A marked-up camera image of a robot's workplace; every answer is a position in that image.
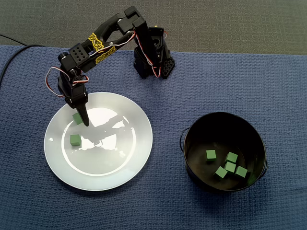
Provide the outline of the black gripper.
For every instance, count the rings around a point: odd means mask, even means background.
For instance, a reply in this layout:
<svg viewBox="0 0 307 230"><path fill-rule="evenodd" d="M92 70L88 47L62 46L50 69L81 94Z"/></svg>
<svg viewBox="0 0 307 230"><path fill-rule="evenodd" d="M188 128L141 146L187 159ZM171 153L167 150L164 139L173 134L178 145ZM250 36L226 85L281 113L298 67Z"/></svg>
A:
<svg viewBox="0 0 307 230"><path fill-rule="evenodd" d="M64 95L66 103L71 108L76 108L78 115L75 114L76 124L84 123L89 126L89 117L86 110L87 91L84 83L73 84L68 76L60 72L58 77L58 89Z"/></svg>

